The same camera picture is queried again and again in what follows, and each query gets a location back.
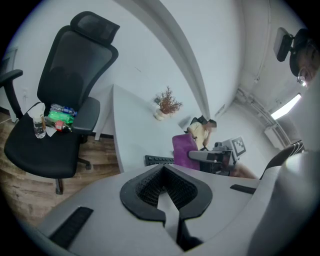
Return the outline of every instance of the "mesh headrest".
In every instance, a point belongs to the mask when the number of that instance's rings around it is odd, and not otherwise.
[[[98,42],[109,46],[120,28],[119,25],[91,12],[83,11],[77,14],[70,23],[73,30]]]

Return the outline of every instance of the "chair armrest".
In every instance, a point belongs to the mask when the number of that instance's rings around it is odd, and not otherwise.
[[[21,77],[22,75],[23,75],[23,71],[20,69],[15,69],[3,75],[0,75],[0,88],[4,87],[6,97],[10,103],[10,106],[16,118],[18,119],[21,119],[24,115],[21,112],[21,108],[17,100],[13,80],[18,77]]]
[[[7,84],[8,82],[12,81],[13,79],[21,77],[23,74],[24,72],[21,69],[15,69],[3,75],[0,75],[0,88],[5,84]]]
[[[88,97],[79,109],[73,124],[72,132],[75,134],[89,135],[94,130],[100,113],[100,102]]]

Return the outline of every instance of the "white wall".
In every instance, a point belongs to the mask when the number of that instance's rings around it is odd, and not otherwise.
[[[239,0],[160,0],[187,38],[201,70],[209,110],[234,99],[245,54],[245,24]]]
[[[38,101],[39,80],[57,32],[82,11],[92,11],[120,25],[112,43],[119,57],[90,93],[100,101],[102,110],[108,104],[106,87],[112,84],[124,87],[145,101],[151,101],[168,85],[176,99],[184,103],[174,116],[177,123],[201,115],[184,76],[167,50],[143,23],[111,0],[47,0],[20,27],[11,45],[18,47],[14,68],[23,70],[23,76],[14,81],[23,112]],[[24,88],[27,89],[26,104]],[[112,130],[106,126],[103,133],[112,134]]]
[[[205,84],[194,52],[175,18],[160,0],[115,0],[158,38],[181,70],[202,112],[209,119]]]
[[[242,0],[245,24],[245,56],[241,86],[247,92],[255,86],[264,64],[269,43],[269,0]]]
[[[240,158],[241,163],[260,178],[269,161],[279,150],[272,146],[264,134],[261,123],[242,106],[232,103],[219,119],[217,132],[211,135],[210,149],[214,147],[215,142],[238,136],[242,136],[247,150]]]

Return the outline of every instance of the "wooden floor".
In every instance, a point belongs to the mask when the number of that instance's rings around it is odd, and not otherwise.
[[[8,118],[0,112],[0,123]],[[54,179],[27,173],[5,156],[5,142],[13,127],[11,120],[0,124],[0,187],[15,216],[31,225],[36,226],[54,206],[88,184],[120,173],[114,140],[95,141],[89,136],[87,143],[80,146],[79,157],[89,160],[92,169],[86,170],[84,164],[78,163],[74,177],[63,179],[63,195],[58,195]]]

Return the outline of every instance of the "flower pot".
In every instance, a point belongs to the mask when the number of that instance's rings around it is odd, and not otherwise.
[[[154,113],[154,117],[157,120],[161,121],[161,120],[165,119],[167,117],[167,115],[162,113],[162,111],[159,108],[157,108],[157,110]]]

